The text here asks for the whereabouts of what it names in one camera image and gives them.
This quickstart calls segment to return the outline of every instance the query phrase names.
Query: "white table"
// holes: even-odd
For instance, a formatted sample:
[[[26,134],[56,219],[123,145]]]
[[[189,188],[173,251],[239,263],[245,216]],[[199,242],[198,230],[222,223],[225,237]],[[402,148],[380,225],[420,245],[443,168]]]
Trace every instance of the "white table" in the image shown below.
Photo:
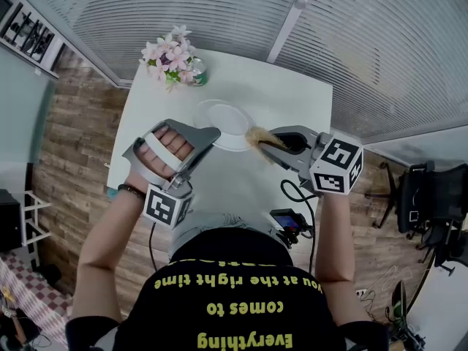
[[[249,58],[209,50],[199,50],[197,55],[207,64],[208,83],[182,86],[171,93],[140,66],[118,127],[107,178],[109,187],[116,189],[128,175],[129,163],[121,155],[136,137],[166,118],[193,126],[194,110],[206,99],[238,105],[266,129],[304,125],[317,132],[329,132],[332,86]],[[292,208],[311,222],[304,204],[291,202],[282,194],[279,184],[285,178],[298,184],[297,174],[268,164],[253,149],[229,152],[213,147],[192,174],[197,194],[193,208],[242,214]]]

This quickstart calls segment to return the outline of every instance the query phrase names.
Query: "black speaker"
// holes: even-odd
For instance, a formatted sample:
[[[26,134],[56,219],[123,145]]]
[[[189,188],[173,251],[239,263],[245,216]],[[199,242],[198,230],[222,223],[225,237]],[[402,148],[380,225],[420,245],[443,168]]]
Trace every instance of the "black speaker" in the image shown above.
[[[21,247],[21,206],[7,191],[0,189],[0,252]]]

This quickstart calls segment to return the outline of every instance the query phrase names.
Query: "floor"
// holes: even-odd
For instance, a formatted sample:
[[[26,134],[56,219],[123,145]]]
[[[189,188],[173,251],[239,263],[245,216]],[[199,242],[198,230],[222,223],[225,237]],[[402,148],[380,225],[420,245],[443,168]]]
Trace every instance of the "floor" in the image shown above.
[[[60,80],[48,115],[40,161],[34,166],[33,189],[53,204],[40,211],[39,223],[52,232],[40,247],[42,261],[60,268],[63,288],[72,293],[80,248],[110,202],[105,164],[110,162],[128,90],[106,83],[71,50],[63,52],[56,72]],[[415,249],[417,241],[408,241],[398,233],[395,214],[381,230],[372,227],[372,222],[383,215],[386,204],[384,200],[368,200],[363,194],[368,190],[388,191],[386,173],[379,169],[382,160],[366,151],[364,171],[350,195],[350,202],[356,288],[374,291],[369,295],[375,297],[373,302],[368,300],[365,304],[378,320],[384,321],[385,307],[390,303],[395,283],[404,279],[409,301],[427,267],[418,263],[423,252]],[[404,171],[394,162],[390,166],[395,179]],[[320,220],[320,204],[317,213]],[[148,237],[148,223],[141,219],[116,271],[124,315],[129,313],[141,286],[153,271]],[[158,227],[153,239],[158,266],[167,263],[169,243],[170,233]],[[307,269],[310,249],[310,241],[304,238],[294,246],[295,265]],[[390,278],[393,272],[396,272],[393,279],[398,280]]]

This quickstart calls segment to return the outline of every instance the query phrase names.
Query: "green can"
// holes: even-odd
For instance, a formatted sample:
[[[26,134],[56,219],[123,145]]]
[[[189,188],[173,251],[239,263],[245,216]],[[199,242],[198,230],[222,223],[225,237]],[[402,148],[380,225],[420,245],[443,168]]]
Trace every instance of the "green can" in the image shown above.
[[[203,86],[208,82],[208,75],[206,73],[206,65],[204,60],[198,57],[194,57],[190,61],[190,67],[192,68],[193,86]]]

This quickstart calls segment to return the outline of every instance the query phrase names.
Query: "checkered tablecloth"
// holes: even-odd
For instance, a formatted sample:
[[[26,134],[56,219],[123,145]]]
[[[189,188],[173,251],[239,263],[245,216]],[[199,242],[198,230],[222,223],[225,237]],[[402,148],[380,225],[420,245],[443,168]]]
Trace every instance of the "checkered tablecloth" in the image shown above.
[[[13,252],[0,254],[0,289],[3,287],[12,293],[17,308],[46,334],[67,346],[65,324],[71,298],[53,289]]]

